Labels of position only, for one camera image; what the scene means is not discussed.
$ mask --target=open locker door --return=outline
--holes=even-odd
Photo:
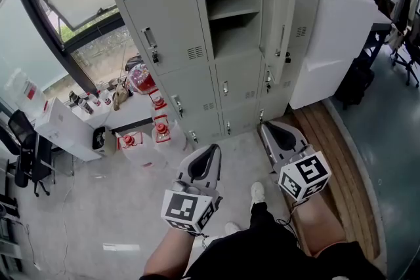
[[[273,82],[279,84],[288,58],[287,47],[296,0],[262,0],[262,3],[260,50]]]

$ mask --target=black office chair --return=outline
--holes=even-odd
[[[51,147],[52,144],[42,136],[39,136],[26,118],[25,113],[15,111],[9,119],[9,128],[20,143],[19,156],[16,161],[16,173],[14,183],[21,188],[28,185],[28,179],[33,182],[33,192],[37,197],[38,182],[45,194],[50,195],[45,189],[42,179],[51,174]]]
[[[417,81],[416,88],[419,87],[419,80],[413,71],[413,65],[420,65],[420,14],[416,13],[414,18],[413,27],[411,31],[404,37],[404,45],[406,46],[407,52],[411,58],[409,62],[404,60],[401,55],[398,54],[398,50],[394,51],[394,58],[392,59],[392,66],[395,64],[401,64],[406,67],[407,70],[407,81],[406,85],[410,85],[410,75],[413,75]]]

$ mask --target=gray floor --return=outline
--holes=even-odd
[[[420,90],[414,81],[406,86],[404,67],[392,69],[389,54],[383,47],[372,67],[375,79],[359,106],[344,111],[340,102],[333,103],[373,182],[387,240],[388,276],[399,279],[420,244]]]
[[[218,190],[224,197],[220,209],[205,229],[211,237],[224,235],[224,225],[235,221],[249,226],[250,187],[261,181],[266,188],[269,210],[275,218],[288,212],[278,187],[268,173],[271,166],[256,132],[219,142],[222,173]],[[70,156],[61,155],[56,165],[70,168]],[[51,196],[33,188],[13,188],[18,199],[21,221],[30,225],[32,254],[20,226],[14,228],[24,253],[24,269],[31,279],[124,280],[138,279],[145,262],[167,231],[160,218],[161,202],[171,185],[175,170],[142,170],[134,167],[122,153],[90,163],[75,163],[73,178],[57,175]],[[68,249],[66,274],[66,219]],[[203,251],[202,239],[194,245],[191,261]]]

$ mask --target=ventilation slot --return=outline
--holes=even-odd
[[[204,105],[203,105],[204,111],[211,110],[211,109],[213,109],[214,107],[215,107],[215,106],[214,106],[214,104],[213,104],[213,103],[208,103],[208,104],[204,104]]]
[[[299,27],[297,29],[297,33],[296,33],[296,37],[302,37],[306,35],[306,26],[304,27]]]
[[[187,50],[187,53],[188,53],[188,58],[190,60],[193,60],[195,58],[204,56],[203,48],[201,48],[201,47],[190,48],[190,49]]]
[[[245,99],[252,98],[255,96],[255,91],[248,91],[245,93]]]

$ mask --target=sneaker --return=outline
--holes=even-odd
[[[241,231],[241,229],[236,223],[229,222],[224,226],[224,231],[226,232],[226,235],[233,235],[234,233]]]
[[[254,182],[254,184],[251,187],[251,196],[252,196],[252,201],[251,201],[251,208],[249,209],[249,211],[251,211],[255,203],[262,203],[265,200],[264,186],[261,182]]]

